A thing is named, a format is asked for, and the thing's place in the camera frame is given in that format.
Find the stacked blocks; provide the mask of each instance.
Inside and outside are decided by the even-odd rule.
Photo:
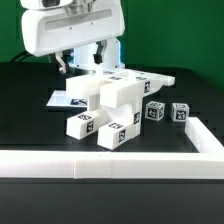
[[[186,122],[190,108],[184,103],[173,103],[171,117],[173,121]]]
[[[67,96],[88,98],[92,105],[86,112],[68,119],[67,135],[82,139],[98,130],[98,145],[115,149],[140,134],[143,97],[163,85],[173,85],[174,80],[127,69],[67,79]],[[159,103],[158,119],[163,118],[164,107]]]
[[[164,117],[165,104],[151,101],[146,104],[145,118],[159,121]]]

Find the black surface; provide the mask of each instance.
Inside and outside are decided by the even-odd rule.
[[[96,134],[81,141],[65,136],[66,119],[77,111],[46,108],[53,90],[65,87],[54,66],[3,63],[0,69],[1,149],[105,150],[96,146]],[[117,151],[194,152],[184,124],[170,119],[172,102],[188,103],[190,115],[224,143],[223,94],[186,69],[138,70],[174,75],[176,84],[144,99],[144,105],[165,102],[165,118],[143,118],[141,135]],[[3,224],[223,224],[223,207],[222,180],[0,179]]]
[[[66,120],[82,109],[47,108],[54,90],[65,89],[66,77],[50,64],[2,63],[0,82],[0,149],[104,151],[97,146],[97,133],[78,141],[65,135]],[[192,152],[184,123],[170,118],[171,104],[187,103],[190,116],[199,117],[224,143],[223,94],[195,73],[177,68],[133,68],[172,75],[176,83],[144,98],[140,136],[118,147],[122,152]],[[144,118],[151,100],[166,103],[165,117],[156,122]]]

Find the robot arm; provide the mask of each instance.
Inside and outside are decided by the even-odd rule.
[[[43,56],[120,36],[120,0],[21,0],[25,48]]]

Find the cube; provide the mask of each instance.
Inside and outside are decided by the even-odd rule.
[[[146,104],[145,118],[159,121],[164,117],[165,103],[151,101]]]
[[[186,122],[190,108],[185,103],[173,103],[171,117],[176,122]]]

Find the green backdrop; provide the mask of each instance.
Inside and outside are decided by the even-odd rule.
[[[223,0],[122,0],[122,7],[124,63],[189,68],[224,91]],[[19,0],[1,4],[0,61],[24,50],[23,11]]]

